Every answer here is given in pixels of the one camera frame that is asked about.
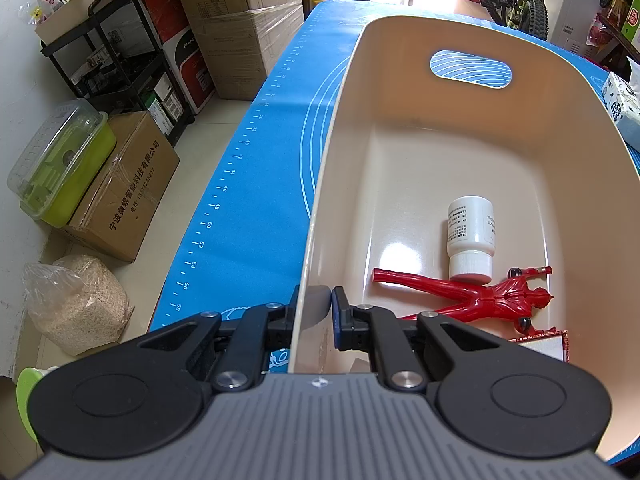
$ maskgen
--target metal screw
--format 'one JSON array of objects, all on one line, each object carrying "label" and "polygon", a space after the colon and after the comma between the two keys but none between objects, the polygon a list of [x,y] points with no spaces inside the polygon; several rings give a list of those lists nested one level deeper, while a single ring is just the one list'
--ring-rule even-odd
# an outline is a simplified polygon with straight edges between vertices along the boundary
[{"label": "metal screw", "polygon": [[422,384],[422,376],[416,372],[403,370],[391,376],[391,382],[400,388],[415,388]]},{"label": "metal screw", "polygon": [[222,372],[216,377],[216,382],[223,388],[239,388],[247,382],[246,375],[242,372],[230,370],[228,372]]}]

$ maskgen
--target toy figure's head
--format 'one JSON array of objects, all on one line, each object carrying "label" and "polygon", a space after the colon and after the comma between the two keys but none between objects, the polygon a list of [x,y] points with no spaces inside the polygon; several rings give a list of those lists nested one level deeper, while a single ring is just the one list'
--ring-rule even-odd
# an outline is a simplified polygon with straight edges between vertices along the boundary
[{"label": "toy figure's head", "polygon": [[531,300],[531,306],[535,308],[545,308],[553,296],[546,291],[546,288],[539,286],[535,290],[530,291],[527,297]]}]

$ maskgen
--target beige bin on cart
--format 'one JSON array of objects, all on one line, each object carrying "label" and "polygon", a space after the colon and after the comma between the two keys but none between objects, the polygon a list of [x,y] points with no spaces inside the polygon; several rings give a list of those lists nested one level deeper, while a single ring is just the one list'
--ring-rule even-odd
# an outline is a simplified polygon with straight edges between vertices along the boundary
[{"label": "beige bin on cart", "polygon": [[[441,78],[440,50],[500,60],[494,89]],[[494,204],[494,280],[510,267],[550,265],[532,280],[554,296],[536,328],[567,329],[571,362],[613,400],[598,452],[608,459],[640,434],[640,179],[587,80],[555,53],[489,28],[391,16],[367,25],[328,134],[301,291],[343,285],[351,304],[397,316],[444,306],[374,267],[448,278],[447,207],[464,195]],[[349,372],[366,359],[333,347],[326,298],[296,312],[289,371]],[[505,338],[510,322],[476,326]]]}]

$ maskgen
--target tissue box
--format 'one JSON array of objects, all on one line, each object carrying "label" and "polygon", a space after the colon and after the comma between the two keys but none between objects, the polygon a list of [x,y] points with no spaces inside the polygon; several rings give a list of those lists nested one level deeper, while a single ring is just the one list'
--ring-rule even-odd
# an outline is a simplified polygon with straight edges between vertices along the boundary
[{"label": "tissue box", "polygon": [[640,151],[640,103],[629,83],[610,72],[602,87],[602,95],[622,138]]}]

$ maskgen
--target transparent plastic lid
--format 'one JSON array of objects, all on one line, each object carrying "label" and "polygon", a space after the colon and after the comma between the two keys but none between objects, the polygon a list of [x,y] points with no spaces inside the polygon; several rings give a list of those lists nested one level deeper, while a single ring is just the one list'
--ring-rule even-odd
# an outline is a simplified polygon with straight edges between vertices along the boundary
[{"label": "transparent plastic lid", "polygon": [[6,180],[25,212],[39,218],[49,208],[105,120],[106,114],[86,99],[74,99],[59,105],[44,121]]}]

